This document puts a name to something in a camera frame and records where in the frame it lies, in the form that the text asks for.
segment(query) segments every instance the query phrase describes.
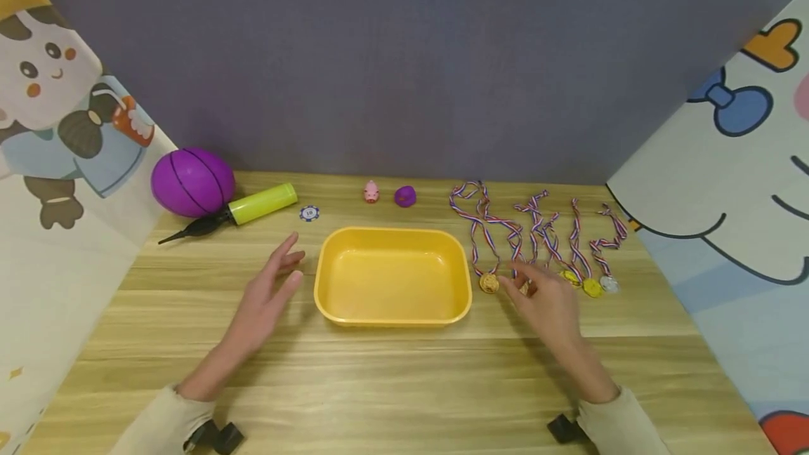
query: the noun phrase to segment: silver medal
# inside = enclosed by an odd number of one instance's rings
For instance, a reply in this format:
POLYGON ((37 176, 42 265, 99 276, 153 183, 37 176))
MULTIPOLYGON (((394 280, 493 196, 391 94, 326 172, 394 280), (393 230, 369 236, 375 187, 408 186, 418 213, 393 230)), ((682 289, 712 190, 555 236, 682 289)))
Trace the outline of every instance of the silver medal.
POLYGON ((601 280, 598 281, 598 283, 601 283, 601 288, 609 292, 609 294, 615 294, 615 292, 619 290, 618 281, 612 276, 601 276, 601 280))

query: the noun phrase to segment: black pump nozzle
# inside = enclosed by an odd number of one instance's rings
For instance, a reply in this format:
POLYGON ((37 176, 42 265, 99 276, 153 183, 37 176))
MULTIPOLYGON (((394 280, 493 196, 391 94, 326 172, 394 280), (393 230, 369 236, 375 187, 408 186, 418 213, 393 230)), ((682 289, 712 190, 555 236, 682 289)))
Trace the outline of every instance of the black pump nozzle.
POLYGON ((227 207, 218 213, 209 216, 203 216, 201 218, 197 218, 197 220, 192 221, 186 228, 183 228, 180 232, 177 232, 175 235, 166 237, 165 239, 161 239, 158 241, 157 244, 163 244, 164 242, 174 241, 175 239, 180 239, 182 237, 198 237, 198 236, 207 236, 209 233, 212 233, 214 230, 219 228, 219 225, 222 225, 225 221, 230 220, 230 215, 228 214, 227 207))

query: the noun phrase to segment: blue bow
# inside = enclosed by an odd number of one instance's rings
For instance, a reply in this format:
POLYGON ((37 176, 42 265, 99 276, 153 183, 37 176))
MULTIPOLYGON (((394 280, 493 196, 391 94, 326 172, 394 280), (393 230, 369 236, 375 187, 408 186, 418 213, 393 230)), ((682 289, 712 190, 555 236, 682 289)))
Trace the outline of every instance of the blue bow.
POLYGON ((708 81, 688 96, 687 102, 713 104, 713 124, 730 137, 756 130, 772 111, 772 95, 765 88, 745 86, 731 90, 726 87, 724 67, 711 74, 708 81))

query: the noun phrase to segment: black clip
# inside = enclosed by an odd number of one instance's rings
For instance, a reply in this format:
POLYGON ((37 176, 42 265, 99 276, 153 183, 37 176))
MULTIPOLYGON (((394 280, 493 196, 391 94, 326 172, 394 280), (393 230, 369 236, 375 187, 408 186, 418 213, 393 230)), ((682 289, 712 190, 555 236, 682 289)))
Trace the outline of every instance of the black clip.
POLYGON ((587 440, 587 434, 579 427, 578 422, 571 422, 564 414, 560 414, 548 423, 548 430, 553 434, 553 439, 559 444, 567 444, 572 441, 587 440))
POLYGON ((231 455, 239 448, 243 440, 244 435, 233 423, 229 423, 225 425, 224 429, 219 430, 213 420, 208 420, 200 428, 194 430, 191 437, 185 441, 183 449, 187 451, 198 445, 206 444, 212 446, 219 455, 231 455))

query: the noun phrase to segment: purple ball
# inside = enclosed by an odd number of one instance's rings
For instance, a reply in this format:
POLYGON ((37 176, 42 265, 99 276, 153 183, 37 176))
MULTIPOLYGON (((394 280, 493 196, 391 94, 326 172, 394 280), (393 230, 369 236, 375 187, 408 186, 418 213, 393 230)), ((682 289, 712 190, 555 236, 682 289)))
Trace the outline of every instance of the purple ball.
POLYGON ((402 207, 410 207, 416 203, 416 189, 411 185, 404 185, 393 195, 396 204, 402 207))
POLYGON ((233 169, 214 153, 184 147, 166 153, 154 166, 152 194, 165 209, 198 218, 222 209, 233 199, 233 169))

